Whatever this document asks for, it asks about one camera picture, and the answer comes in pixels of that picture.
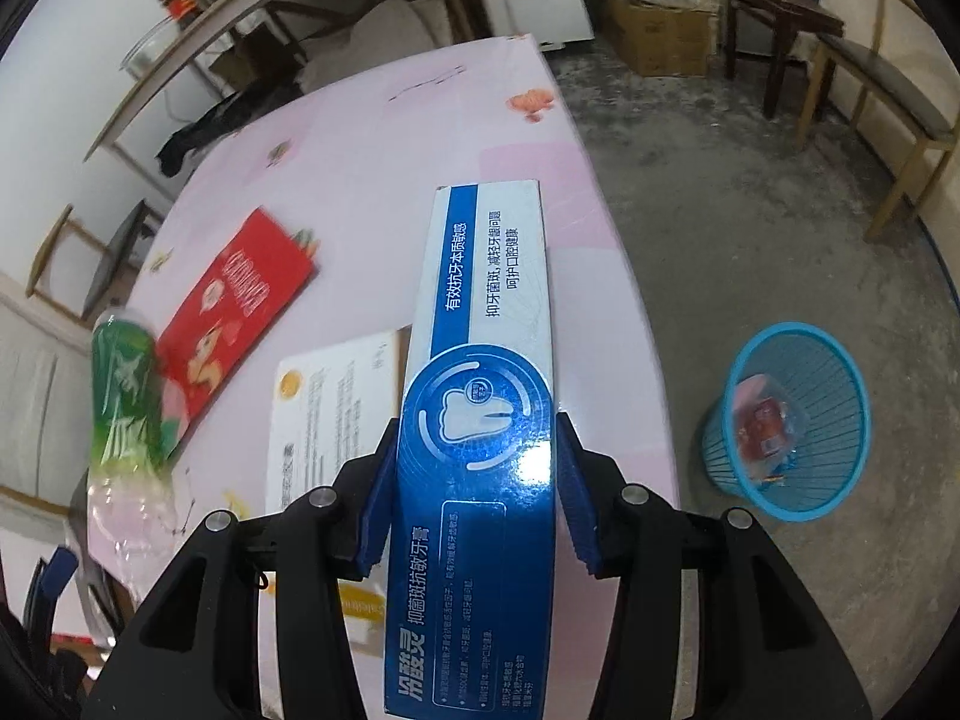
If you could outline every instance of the black cloth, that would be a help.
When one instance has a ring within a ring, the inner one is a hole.
[[[187,124],[171,135],[157,154],[160,172],[171,177],[176,175],[190,151],[213,143],[221,135],[227,135],[300,96],[301,90],[294,79],[253,81],[242,92],[214,105],[197,122]]]

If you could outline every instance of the blue wastebasket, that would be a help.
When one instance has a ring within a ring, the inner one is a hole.
[[[733,425],[733,394],[766,374],[808,418],[781,481],[757,485],[744,469]],[[870,451],[870,403],[853,358],[823,330],[784,322],[754,336],[733,363],[723,397],[707,420],[702,452],[707,474],[724,493],[788,522],[831,512],[850,494]]]

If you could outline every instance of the stool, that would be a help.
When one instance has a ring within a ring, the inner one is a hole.
[[[727,78],[736,71],[736,13],[765,23],[774,31],[773,60],[767,76],[767,89],[763,95],[763,114],[771,119],[776,113],[781,87],[784,85],[786,61],[797,40],[798,32],[819,32],[843,36],[843,20],[822,9],[813,0],[727,0]],[[824,88],[829,89],[830,81]]]

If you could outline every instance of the blue toothpaste box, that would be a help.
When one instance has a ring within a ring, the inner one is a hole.
[[[538,183],[439,189],[400,417],[387,712],[541,717],[553,597],[552,396]]]

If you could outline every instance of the concrete floor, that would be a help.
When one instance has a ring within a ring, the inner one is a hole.
[[[875,420],[859,485],[816,522],[761,520],[880,716],[960,605],[960,322],[933,249],[902,215],[879,244],[861,240],[890,176],[836,117],[795,150],[800,70],[767,122],[765,66],[739,63],[736,82],[641,79],[599,40],[549,62],[640,284],[685,509],[734,503],[704,474],[695,434],[753,333],[811,322],[857,360]]]

